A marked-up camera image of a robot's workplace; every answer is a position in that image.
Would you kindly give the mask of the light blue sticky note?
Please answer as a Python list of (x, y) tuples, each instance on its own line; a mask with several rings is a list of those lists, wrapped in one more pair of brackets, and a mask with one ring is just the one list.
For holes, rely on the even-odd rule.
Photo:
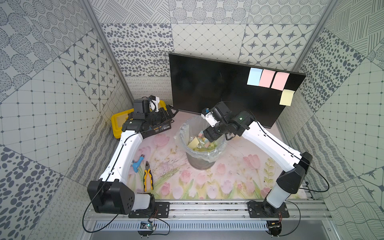
[(250, 68), (247, 85), (249, 86), (259, 86), (263, 69)]

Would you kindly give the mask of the pink sticky note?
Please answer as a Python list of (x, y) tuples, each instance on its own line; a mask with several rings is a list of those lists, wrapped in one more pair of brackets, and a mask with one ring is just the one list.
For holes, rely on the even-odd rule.
[(261, 79), (259, 82), (259, 87), (270, 88), (271, 83), (274, 79), (275, 73), (276, 73), (276, 71), (264, 69), (262, 71)]
[(289, 73), (277, 72), (274, 76), (271, 88), (283, 91), (289, 75)]

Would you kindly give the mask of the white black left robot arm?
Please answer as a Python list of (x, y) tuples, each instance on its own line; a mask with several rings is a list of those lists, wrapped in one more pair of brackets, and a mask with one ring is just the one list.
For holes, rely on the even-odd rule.
[(153, 177), (149, 165), (146, 164), (143, 193), (135, 193), (127, 186), (127, 176), (129, 170), (139, 164), (134, 159), (142, 141), (171, 129), (178, 112), (158, 97), (149, 96), (135, 100), (131, 110), (113, 115), (112, 126), (121, 131), (117, 135), (119, 144), (106, 170), (87, 187), (90, 204), (96, 213), (129, 215), (132, 211), (141, 211), (147, 216), (155, 213), (155, 197), (150, 192), (153, 190)]

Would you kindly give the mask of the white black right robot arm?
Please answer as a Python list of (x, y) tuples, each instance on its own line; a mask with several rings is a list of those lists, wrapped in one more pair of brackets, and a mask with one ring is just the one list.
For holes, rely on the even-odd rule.
[(234, 114), (224, 102), (211, 109), (203, 109), (201, 116), (209, 124), (203, 131), (209, 142), (223, 135), (227, 141), (231, 134), (243, 137), (271, 156), (282, 168), (282, 173), (263, 201), (265, 211), (275, 213), (290, 195), (298, 192), (311, 165), (311, 154), (290, 148), (269, 133), (249, 112)]

